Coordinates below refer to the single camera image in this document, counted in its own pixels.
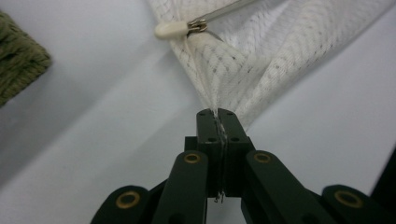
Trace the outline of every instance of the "white background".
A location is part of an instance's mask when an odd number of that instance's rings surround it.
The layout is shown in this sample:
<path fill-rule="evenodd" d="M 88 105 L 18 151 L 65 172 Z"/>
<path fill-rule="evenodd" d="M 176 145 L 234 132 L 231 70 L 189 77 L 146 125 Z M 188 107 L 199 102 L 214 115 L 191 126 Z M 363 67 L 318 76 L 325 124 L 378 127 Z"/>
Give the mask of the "white background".
<path fill-rule="evenodd" d="M 144 1 L 2 0 L 52 56 L 0 109 L 0 223 L 90 223 L 113 190 L 153 188 L 195 135 L 197 94 Z M 396 142 L 396 8 L 253 123 L 308 188 L 369 194 Z M 207 223 L 244 223 L 209 200 Z"/>

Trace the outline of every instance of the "zipper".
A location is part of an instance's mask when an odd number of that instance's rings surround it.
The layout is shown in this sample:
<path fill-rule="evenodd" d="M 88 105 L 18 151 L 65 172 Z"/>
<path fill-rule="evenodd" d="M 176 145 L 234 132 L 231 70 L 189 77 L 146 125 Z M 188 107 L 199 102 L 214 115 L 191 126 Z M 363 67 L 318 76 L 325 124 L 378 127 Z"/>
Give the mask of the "zipper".
<path fill-rule="evenodd" d="M 237 0 L 228 6 L 222 7 L 192 21 L 161 22 L 155 27 L 154 34 L 157 38 L 169 40 L 191 34 L 207 31 L 207 23 L 225 14 L 235 11 L 257 0 Z"/>

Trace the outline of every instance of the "white zipper tab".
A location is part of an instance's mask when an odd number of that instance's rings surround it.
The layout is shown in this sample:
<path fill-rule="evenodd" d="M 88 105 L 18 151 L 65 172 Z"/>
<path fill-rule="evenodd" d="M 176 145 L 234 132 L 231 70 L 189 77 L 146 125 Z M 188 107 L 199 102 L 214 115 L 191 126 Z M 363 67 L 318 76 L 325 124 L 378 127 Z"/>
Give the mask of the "white zipper tab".
<path fill-rule="evenodd" d="M 198 21 L 172 21 L 162 22 L 155 27 L 155 36 L 159 39 L 172 39 L 189 35 L 191 33 L 200 33 L 207 29 L 205 20 Z"/>

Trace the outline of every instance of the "green fabric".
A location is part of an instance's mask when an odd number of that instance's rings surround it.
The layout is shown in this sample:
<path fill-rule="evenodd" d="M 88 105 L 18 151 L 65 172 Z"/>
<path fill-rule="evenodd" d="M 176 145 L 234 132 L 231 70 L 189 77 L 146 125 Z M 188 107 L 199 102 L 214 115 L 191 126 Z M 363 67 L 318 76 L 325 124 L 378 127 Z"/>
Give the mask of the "green fabric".
<path fill-rule="evenodd" d="M 35 81 L 50 56 L 14 21 L 0 12 L 0 106 Z"/>

